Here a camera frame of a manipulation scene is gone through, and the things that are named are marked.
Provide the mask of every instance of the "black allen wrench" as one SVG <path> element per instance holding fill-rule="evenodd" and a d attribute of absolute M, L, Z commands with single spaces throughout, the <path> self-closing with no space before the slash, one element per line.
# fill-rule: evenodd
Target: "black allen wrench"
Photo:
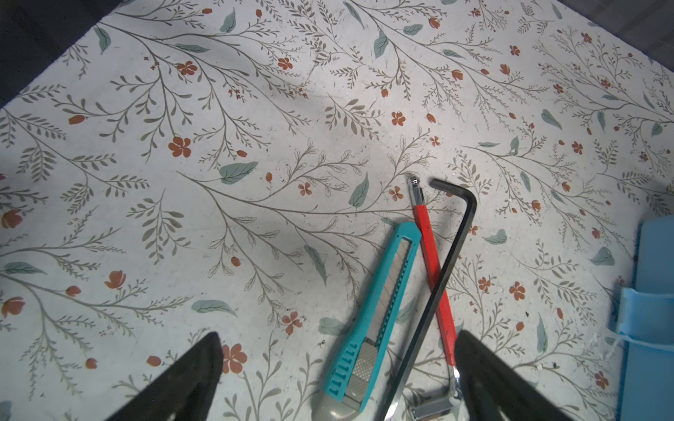
<path fill-rule="evenodd" d="M 463 246 L 466 236 L 470 231 L 472 226 L 472 219 L 475 216 L 475 211 L 477 210 L 477 199 L 475 196 L 468 190 L 463 187 L 448 183 L 447 181 L 433 179 L 430 182 L 430 186 L 434 189 L 443 191 L 444 193 L 449 193 L 451 195 L 457 196 L 463 199 L 466 202 L 466 211 L 464 213 L 463 219 L 461 219 L 461 225 L 459 225 L 458 232 L 454 237 L 450 251 L 447 254 L 445 263 L 442 265 L 442 270 L 439 274 L 438 282 L 435 283 L 435 287 L 431 292 L 431 297 L 424 308 L 424 311 L 421 315 L 421 320 L 417 325 L 415 334 L 412 336 L 412 341 L 410 342 L 405 357 L 402 359 L 396 378 L 391 385 L 391 390 L 386 396 L 384 404 L 379 409 L 377 414 L 377 421 L 390 421 L 393 419 L 393 415 L 396 413 L 398 408 L 398 402 L 400 401 L 400 396 L 402 391 L 405 388 L 407 378 L 412 371 L 421 346 L 423 345 L 423 340 L 426 337 L 428 328 L 431 326 L 431 322 L 435 316 L 438 306 L 440 305 L 440 298 L 442 298 L 442 293 L 447 286 L 447 282 L 450 280 L 450 275 L 456 264 L 456 260 L 459 256 L 459 251 Z"/>

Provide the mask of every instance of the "red flower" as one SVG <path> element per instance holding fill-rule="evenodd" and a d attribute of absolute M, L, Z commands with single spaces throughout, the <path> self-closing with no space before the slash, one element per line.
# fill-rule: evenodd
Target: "red flower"
<path fill-rule="evenodd" d="M 519 282 L 515 282 L 515 284 L 510 287 L 510 294 L 513 294 L 515 301 L 524 300 L 525 292 L 524 286 L 521 286 Z"/>
<path fill-rule="evenodd" d="M 70 296 L 70 297 L 74 297 L 74 296 L 76 296 L 77 294 L 79 294 L 80 292 L 82 292 L 82 290 L 80 290 L 80 287 L 79 287 L 79 286 L 75 286 L 75 285 L 69 286 L 69 287 L 65 290 L 65 294 L 68 295 L 68 296 Z"/>
<path fill-rule="evenodd" d="M 299 187 L 299 194 L 301 194 L 302 196 L 311 194 L 311 190 L 309 190 L 309 188 L 311 187 L 310 183 L 304 184 L 300 183 L 298 187 Z"/>
<path fill-rule="evenodd" d="M 574 152 L 575 152 L 575 153 L 580 154 L 580 155 L 583 154 L 583 145 L 582 145 L 582 144 L 580 144 L 580 143 L 578 143 L 578 142 L 574 142 L 574 143 L 571 145 L 571 147 L 574 149 Z"/>
<path fill-rule="evenodd" d="M 402 113 L 400 111 L 392 112 L 391 116 L 393 117 L 393 119 L 391 120 L 391 123 L 393 123 L 394 126 L 395 125 L 401 125 L 402 126 L 402 124 L 405 122 L 405 117 L 402 116 Z"/>
<path fill-rule="evenodd" d="M 85 121 L 86 117 L 83 115 L 76 115 L 68 119 L 69 124 L 80 124 L 82 121 Z"/>
<path fill-rule="evenodd" d="M 290 62 L 290 59 L 286 57 L 285 59 L 278 60 L 278 66 L 283 68 L 283 70 L 288 70 L 293 68 L 293 64 Z"/>
<path fill-rule="evenodd" d="M 186 61 L 185 64 L 178 63 L 178 70 L 181 75 L 193 75 L 197 71 L 197 67 L 191 61 Z"/>
<path fill-rule="evenodd" d="M 7 318 L 7 315 L 17 315 L 21 312 L 25 305 L 24 299 L 21 297 L 12 297 L 2 304 L 2 317 Z"/>
<path fill-rule="evenodd" d="M 232 370 L 232 373 L 237 375 L 243 371 L 242 364 L 248 361 L 248 356 L 241 351 L 241 344 L 234 345 L 231 352 L 227 345 L 223 345 L 222 359 L 222 372 L 227 374 Z"/>
<path fill-rule="evenodd" d="M 113 270 L 110 272 L 110 276 L 108 276 L 108 278 L 110 281 L 105 281 L 104 284 L 106 284 L 111 290 L 116 290 L 124 284 L 124 281 L 126 280 L 126 273 L 122 272 L 121 270 Z"/>
<path fill-rule="evenodd" d="M 283 316 L 281 320 L 284 324 L 288 325 L 288 327 L 286 327 L 286 333 L 289 335 L 293 334 L 293 327 L 302 327 L 302 321 L 297 318 L 297 311 L 293 311 L 290 314 L 290 317 Z"/>
<path fill-rule="evenodd" d="M 477 282 L 480 284 L 479 288 L 485 292 L 485 294 L 489 293 L 489 287 L 491 286 L 491 281 L 485 278 L 484 276 L 482 277 L 481 280 Z"/>
<path fill-rule="evenodd" d="M 609 381 L 604 377 L 604 373 L 601 371 L 597 374 L 594 375 L 594 378 L 596 379 L 595 383 L 597 386 L 601 387 L 602 389 L 606 389 L 606 386 L 609 385 Z"/>
<path fill-rule="evenodd" d="M 396 186 L 395 190 L 389 190 L 388 194 L 393 196 L 393 201 L 398 201 L 398 199 L 402 199 L 404 196 L 400 192 L 400 187 Z"/>
<path fill-rule="evenodd" d="M 162 359 L 156 355 L 151 355 L 148 357 L 147 363 L 153 367 L 159 367 L 162 365 Z"/>
<path fill-rule="evenodd" d="M 168 144 L 168 148 L 173 151 L 173 156 L 176 158 L 179 157 L 180 155 L 183 155 L 185 158 L 189 158 L 190 155 L 192 155 L 192 150 L 189 149 L 187 146 L 192 143 L 189 138 L 183 139 L 182 137 L 174 137 L 173 141 Z"/>
<path fill-rule="evenodd" d="M 21 215 L 19 215 L 19 212 L 21 212 L 19 209 L 12 209 L 11 211 L 8 211 L 6 214 L 2 215 L 2 227 L 16 228 L 18 224 L 21 224 L 21 221 L 24 219 L 21 217 Z"/>

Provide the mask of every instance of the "table surface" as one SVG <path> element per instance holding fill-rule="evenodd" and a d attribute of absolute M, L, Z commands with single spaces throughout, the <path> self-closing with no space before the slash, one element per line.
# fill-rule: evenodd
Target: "table surface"
<path fill-rule="evenodd" d="M 550 1 L 125 1 L 0 110 L 0 418 L 102 420 L 217 331 L 210 419 L 309 419 L 417 174 L 479 198 L 457 328 L 612 420 L 673 91 Z M 425 193 L 444 256 L 463 204 Z M 419 253 L 362 419 L 426 297 Z M 448 384 L 436 326 L 406 406 Z"/>

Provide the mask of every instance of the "teal leaf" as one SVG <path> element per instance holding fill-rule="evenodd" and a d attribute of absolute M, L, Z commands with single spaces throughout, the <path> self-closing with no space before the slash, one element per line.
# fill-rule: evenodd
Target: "teal leaf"
<path fill-rule="evenodd" d="M 387 218 L 387 217 L 385 217 L 385 216 L 382 216 L 382 217 L 381 217 L 381 221 L 382 221 L 384 224 L 387 224 L 387 225 L 392 226 L 393 228 L 395 228 L 395 227 L 398 226 L 398 223 L 397 223 L 396 221 L 394 221 L 394 220 L 391 219 L 391 218 Z"/>
<path fill-rule="evenodd" d="M 220 27 L 220 32 L 228 34 L 234 30 L 234 27 L 237 25 L 237 10 L 232 9 L 232 13 L 228 14 L 224 19 L 224 23 Z"/>
<path fill-rule="evenodd" d="M 529 180 L 529 176 L 524 171 L 522 171 L 520 173 L 520 177 L 522 177 L 522 182 L 524 183 L 526 190 L 531 192 L 531 181 Z"/>
<path fill-rule="evenodd" d="M 510 154 L 517 155 L 517 151 L 519 149 L 520 149 L 520 137 L 515 136 L 515 138 L 510 141 Z"/>
<path fill-rule="evenodd" d="M 606 117 L 604 117 L 604 112 L 599 111 L 596 114 L 596 119 L 599 122 L 599 125 L 601 126 L 601 129 L 604 131 L 604 133 L 606 133 L 606 130 L 605 130 L 606 129 Z"/>
<path fill-rule="evenodd" d="M 39 270 L 37 267 L 23 262 L 23 261 L 13 261 L 5 265 L 5 272 L 7 273 L 44 273 L 43 270 Z"/>
<path fill-rule="evenodd" d="M 316 267 L 318 274 L 321 276 L 321 278 L 323 278 L 323 283 L 327 286 L 328 273 L 326 272 L 326 264 L 323 263 L 321 255 L 318 254 L 318 251 L 316 251 L 316 249 L 306 244 L 304 245 L 304 251 L 306 251 L 309 257 L 311 258 L 311 261 L 313 262 L 313 265 Z"/>
<path fill-rule="evenodd" d="M 552 5 L 552 11 L 554 11 L 555 15 L 557 15 L 557 19 L 561 19 L 561 13 L 559 12 L 559 9 L 557 8 L 557 6 Z"/>
<path fill-rule="evenodd" d="M 405 26 L 402 29 L 402 31 L 408 35 L 416 35 L 421 30 L 421 28 L 423 28 L 422 24 L 414 24 L 410 26 Z"/>
<path fill-rule="evenodd" d="M 506 241 L 508 240 L 508 236 L 506 235 L 506 230 L 504 230 L 503 228 L 498 230 L 496 232 L 496 234 L 494 234 L 493 236 L 482 237 L 482 238 L 484 238 L 489 244 L 494 244 L 494 245 L 505 244 Z"/>
<path fill-rule="evenodd" d="M 655 109 L 655 107 L 653 106 L 653 104 L 650 102 L 650 100 L 649 100 L 648 97 L 646 96 L 646 93 L 645 93 L 645 92 L 644 92 L 644 101 L 646 101 L 646 103 L 648 104 L 649 107 Z"/>
<path fill-rule="evenodd" d="M 97 26 L 94 28 L 94 32 L 98 35 L 98 46 L 100 47 L 100 53 L 103 54 L 113 41 L 105 29 L 101 29 Z"/>
<path fill-rule="evenodd" d="M 176 44 L 175 46 L 181 50 L 189 51 L 190 53 L 205 53 L 210 50 L 210 48 L 194 44 Z"/>
<path fill-rule="evenodd" d="M 229 164 L 220 167 L 220 177 L 224 184 L 234 184 L 247 176 L 257 166 L 257 161 Z"/>
<path fill-rule="evenodd" d="M 365 173 L 365 180 L 359 185 L 356 186 L 356 189 L 351 193 L 351 198 L 348 200 L 348 204 L 353 207 L 361 207 L 365 203 L 365 198 L 367 196 L 367 190 L 370 188 L 370 181 L 367 179 L 367 173 Z"/>
<path fill-rule="evenodd" d="M 348 326 L 332 317 L 322 317 L 318 322 L 318 333 L 331 336 L 341 336 L 348 332 Z"/>
<path fill-rule="evenodd" d="M 550 114 L 548 110 L 543 110 L 541 113 L 541 118 L 544 122 L 559 127 L 559 130 L 561 130 L 561 124 L 559 124 L 559 121 L 555 120 L 555 117 L 552 117 L 552 114 Z"/>
<path fill-rule="evenodd" d="M 212 311 L 224 311 L 236 316 L 234 310 L 225 302 L 221 300 L 196 300 L 192 304 L 192 310 L 197 313 L 210 313 Z"/>
<path fill-rule="evenodd" d="M 463 59 L 462 55 L 459 55 L 455 51 L 452 51 L 452 50 L 442 50 L 442 53 L 444 55 L 446 55 L 447 57 L 456 57 L 457 59 Z"/>
<path fill-rule="evenodd" d="M 564 201 L 564 200 L 561 198 L 561 196 L 559 195 L 559 193 L 557 193 L 556 191 L 550 190 L 550 194 L 552 194 L 552 197 L 554 197 L 555 199 L 557 199 L 557 200 L 559 200 L 560 202 L 566 204 L 565 201 Z"/>
<path fill-rule="evenodd" d="M 403 307 L 402 310 L 400 310 L 400 312 L 398 313 L 396 323 L 397 324 L 407 323 L 412 318 L 412 315 L 415 313 L 416 309 L 417 309 L 417 302 L 415 300 L 408 302 L 407 305 Z"/>
<path fill-rule="evenodd" d="M 0 421 L 9 421 L 11 418 L 11 401 L 0 402 Z"/>
<path fill-rule="evenodd" d="M 536 328 L 536 337 L 538 339 L 538 344 L 536 345 L 538 352 L 543 353 L 547 351 L 547 332 L 545 331 L 541 315 L 539 315 L 539 326 Z"/>
<path fill-rule="evenodd" d="M 590 261 L 596 266 L 613 266 L 615 259 L 608 247 L 602 247 Z"/>
<path fill-rule="evenodd" d="M 657 136 L 662 132 L 663 132 L 663 127 L 660 125 L 660 123 L 655 123 L 653 125 L 653 128 L 650 130 L 650 135 L 651 136 Z"/>
<path fill-rule="evenodd" d="M 347 2 L 344 2 L 344 5 L 348 9 L 348 12 L 351 13 L 351 16 L 356 18 L 358 23 L 360 23 L 361 26 L 363 27 L 363 29 L 365 29 L 365 25 L 363 25 L 363 21 L 361 20 L 361 16 L 358 14 L 358 11 L 352 5 L 348 4 Z"/>
<path fill-rule="evenodd" d="M 381 55 L 384 53 L 384 50 L 386 50 L 387 45 L 388 38 L 386 38 L 384 31 L 380 30 L 379 38 L 375 40 L 375 58 L 381 57 Z"/>

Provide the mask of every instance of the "box cutter blade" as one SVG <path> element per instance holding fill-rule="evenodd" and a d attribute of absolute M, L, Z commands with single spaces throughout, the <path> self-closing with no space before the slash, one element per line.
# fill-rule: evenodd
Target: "box cutter blade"
<path fill-rule="evenodd" d="M 364 409 L 384 360 L 421 233 L 414 222 L 399 224 L 361 311 L 335 355 L 313 421 L 350 420 Z"/>

